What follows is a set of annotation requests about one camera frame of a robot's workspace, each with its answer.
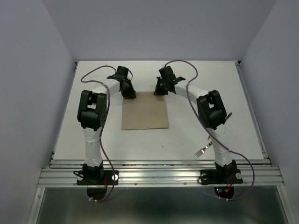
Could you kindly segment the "beige cloth napkin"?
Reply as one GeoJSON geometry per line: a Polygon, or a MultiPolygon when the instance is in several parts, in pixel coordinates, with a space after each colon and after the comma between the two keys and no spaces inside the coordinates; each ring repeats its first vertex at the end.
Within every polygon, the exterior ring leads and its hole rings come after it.
{"type": "Polygon", "coordinates": [[[122,130],[169,128],[166,99],[151,91],[137,92],[135,99],[122,103],[122,130]]]}

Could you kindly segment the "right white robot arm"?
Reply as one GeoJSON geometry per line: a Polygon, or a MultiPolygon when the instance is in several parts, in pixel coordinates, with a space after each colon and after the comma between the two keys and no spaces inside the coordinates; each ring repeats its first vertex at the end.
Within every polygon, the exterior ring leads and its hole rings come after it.
{"type": "Polygon", "coordinates": [[[218,91],[207,91],[189,84],[185,78],[176,77],[170,66],[159,70],[155,95],[167,95],[172,92],[189,100],[190,106],[196,104],[196,113],[201,125],[208,132],[215,155],[215,177],[226,182],[236,170],[236,162],[225,146],[225,122],[227,112],[218,91]]]}

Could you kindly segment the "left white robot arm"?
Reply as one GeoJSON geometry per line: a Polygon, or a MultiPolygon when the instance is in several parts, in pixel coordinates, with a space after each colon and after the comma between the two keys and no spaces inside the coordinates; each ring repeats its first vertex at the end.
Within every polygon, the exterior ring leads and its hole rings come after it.
{"type": "Polygon", "coordinates": [[[85,162],[82,168],[84,176],[98,184],[103,181],[103,158],[104,152],[101,137],[106,123],[111,104],[111,96],[121,93],[124,99],[135,99],[136,91],[133,88],[128,74],[133,73],[126,67],[118,66],[114,68],[110,65],[103,65],[93,69],[81,78],[82,83],[97,83],[99,87],[92,91],[83,90],[81,92],[77,119],[83,128],[85,138],[85,162]],[[93,72],[101,68],[111,68],[114,74],[106,78],[105,82],[98,80],[85,80],[93,72]]]}

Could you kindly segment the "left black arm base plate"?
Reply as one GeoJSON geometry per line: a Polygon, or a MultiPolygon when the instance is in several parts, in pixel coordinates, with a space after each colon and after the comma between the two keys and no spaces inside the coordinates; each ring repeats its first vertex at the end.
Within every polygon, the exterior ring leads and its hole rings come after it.
{"type": "Polygon", "coordinates": [[[118,185],[119,171],[104,170],[101,177],[98,175],[84,174],[82,170],[73,171],[73,174],[77,177],[77,185],[79,186],[91,186],[91,185],[118,185]]]}

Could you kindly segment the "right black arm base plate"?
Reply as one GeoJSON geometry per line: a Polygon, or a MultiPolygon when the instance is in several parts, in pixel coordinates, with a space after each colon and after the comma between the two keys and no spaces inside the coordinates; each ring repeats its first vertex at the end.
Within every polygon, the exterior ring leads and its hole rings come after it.
{"type": "Polygon", "coordinates": [[[242,184],[243,179],[239,169],[230,173],[224,173],[216,169],[205,169],[200,170],[200,175],[197,179],[197,182],[202,185],[211,185],[211,184],[242,184]]]}

